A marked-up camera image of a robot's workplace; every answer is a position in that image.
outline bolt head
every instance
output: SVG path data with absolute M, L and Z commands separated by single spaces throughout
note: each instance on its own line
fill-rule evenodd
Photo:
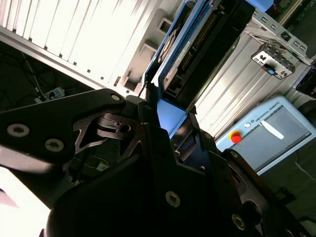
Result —
M 170 206 L 173 206 L 173 207 L 180 206 L 180 198 L 175 192 L 168 191 L 165 196 L 166 196 L 166 201 Z
M 13 137 L 25 137 L 30 133 L 29 127 L 21 123 L 11 124 L 6 131 Z
M 238 155 L 237 155 L 236 152 L 231 152 L 231 155 L 232 155 L 233 157 L 235 157 L 235 158 L 238 158 Z
M 59 139 L 51 138 L 45 142 L 45 147 L 50 152 L 60 152 L 64 149 L 64 143 Z
M 112 94 L 111 97 L 112 97 L 112 99 L 114 99 L 116 101 L 120 100 L 120 98 L 117 95 L 115 95 L 115 94 Z
M 207 132 L 205 133 L 205 136 L 206 136 L 207 139 L 211 139 L 212 138 L 212 136 L 209 135 Z
M 234 225 L 241 231 L 244 231 L 246 229 L 245 222 L 243 221 L 241 216 L 239 216 L 238 214 L 233 214 L 232 220 L 233 220 Z

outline blue casing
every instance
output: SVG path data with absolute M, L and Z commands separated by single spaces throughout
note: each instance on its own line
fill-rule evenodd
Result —
M 151 63 L 149 64 L 147 70 L 144 74 L 147 73 L 147 71 L 151 68 L 157 57 L 159 57 L 160 52 L 167 41 L 168 37 L 171 35 L 171 33 L 176 29 L 176 22 L 179 19 L 179 16 L 182 12 L 182 10 L 185 7 L 185 4 L 187 2 L 190 2 L 192 0 L 186 0 L 183 2 L 183 4 L 180 6 L 179 13 L 175 17 L 171 27 L 169 28 L 165 38 L 163 39 L 160 47 L 158 48 L 155 56 L 153 57 Z M 163 61 L 163 63 L 160 65 L 159 69 L 157 70 L 154 81 L 158 80 L 158 91 L 159 91 L 159 98 L 158 98 L 158 104 L 157 104 L 157 113 L 159 116 L 159 121 L 161 124 L 161 127 L 166 129 L 168 131 L 169 137 L 171 138 L 175 132 L 179 129 L 181 124 L 184 122 L 184 120 L 187 117 L 186 108 L 179 108 L 175 105 L 173 105 L 170 101 L 164 99 L 162 97 L 163 92 L 163 80 L 165 76 L 170 71 L 172 65 L 179 57 L 179 54 L 184 49 L 185 45 L 190 41 L 193 42 L 194 39 L 197 37 L 198 33 L 200 32 L 201 28 L 203 27 L 204 23 L 210 16 L 213 7 L 217 7 L 217 2 L 220 2 L 220 0 L 213 0 L 213 4 L 210 5 L 210 0 L 198 0 L 195 4 L 190 16 L 188 17 L 187 21 L 185 22 L 184 26 L 182 27 L 178 37 L 176 38 L 169 54 Z M 268 6 L 267 0 L 249 0 L 250 4 L 253 4 L 255 7 L 258 7 L 261 11 L 265 11 L 265 8 Z
M 248 3 L 253 5 L 255 8 L 259 9 L 261 12 L 268 10 L 272 4 L 273 0 L 246 0 Z
M 277 114 L 281 109 L 283 116 Z M 273 126 L 284 135 L 284 139 L 276 138 L 262 127 L 260 123 L 263 120 L 273 123 Z M 240 144 L 235 145 L 230 140 L 229 135 L 233 131 L 240 132 L 243 139 Z M 307 133 L 308 135 L 295 141 L 296 136 L 300 136 L 298 133 Z M 220 151 L 227 148 L 236 150 L 260 175 L 315 137 L 316 128 L 286 98 L 277 96 L 260 104 L 238 121 L 216 141 L 216 146 Z M 267 162 L 264 156 L 273 149 L 278 151 L 280 156 L 277 155 L 274 160 L 268 160 Z

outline metal plate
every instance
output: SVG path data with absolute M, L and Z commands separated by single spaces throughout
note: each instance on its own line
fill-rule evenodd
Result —
M 200 128 L 218 138 L 258 103 L 283 94 L 296 108 L 311 100 L 292 88 L 309 67 L 298 63 L 294 74 L 278 80 L 252 61 L 260 43 L 243 33 L 235 51 L 196 103 Z
M 273 42 L 283 45 L 308 65 L 312 64 L 316 59 L 316 55 L 312 58 L 307 57 L 306 52 L 308 47 L 305 43 L 292 35 L 268 14 L 260 12 L 257 9 L 245 31 L 259 42 Z

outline blue machine panel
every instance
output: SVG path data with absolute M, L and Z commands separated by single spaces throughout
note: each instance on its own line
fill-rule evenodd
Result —
M 150 65 L 145 71 L 145 75 L 151 75 L 153 80 L 158 80 L 158 105 L 157 112 L 161 126 L 169 133 L 170 138 L 181 126 L 182 122 L 187 117 L 187 108 L 180 108 L 174 105 L 168 99 L 164 98 L 163 80 L 172 70 L 177 67 L 177 63 L 181 61 L 188 51 L 188 47 L 197 38 L 199 32 L 205 25 L 209 16 L 215 10 L 222 0 L 198 0 L 192 10 L 187 11 L 187 3 L 192 2 L 186 0 L 181 6 L 178 15 L 175 17 L 171 27 L 169 28 L 163 42 L 153 57 Z M 268 5 L 272 5 L 271 0 L 249 0 L 250 4 L 259 8 L 261 11 L 265 11 Z M 157 63 L 159 55 L 163 50 L 163 46 L 167 43 L 168 38 L 173 34 L 176 29 L 181 29 L 177 34 L 177 37 L 172 44 L 169 52 L 167 53 L 161 65 Z
M 241 142 L 234 144 L 232 134 Z M 262 103 L 216 141 L 240 153 L 260 175 L 316 137 L 316 129 L 283 96 Z
M 267 11 L 273 4 L 273 0 L 246 0 L 248 3 L 259 9 L 261 12 Z

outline black cable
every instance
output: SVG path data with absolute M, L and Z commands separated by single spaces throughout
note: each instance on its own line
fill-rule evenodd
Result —
M 5 93 L 5 91 L 3 91 L 3 90 L 1 90 L 1 89 L 0 89 L 0 91 L 1 91 L 1 92 L 5 95 L 5 97 L 7 98 L 8 102 L 9 102 L 9 104 L 10 104 L 10 107 L 13 108 L 13 104 L 12 104 L 12 102 L 11 102 L 11 100 L 10 100 L 10 97 L 7 95 L 7 93 Z

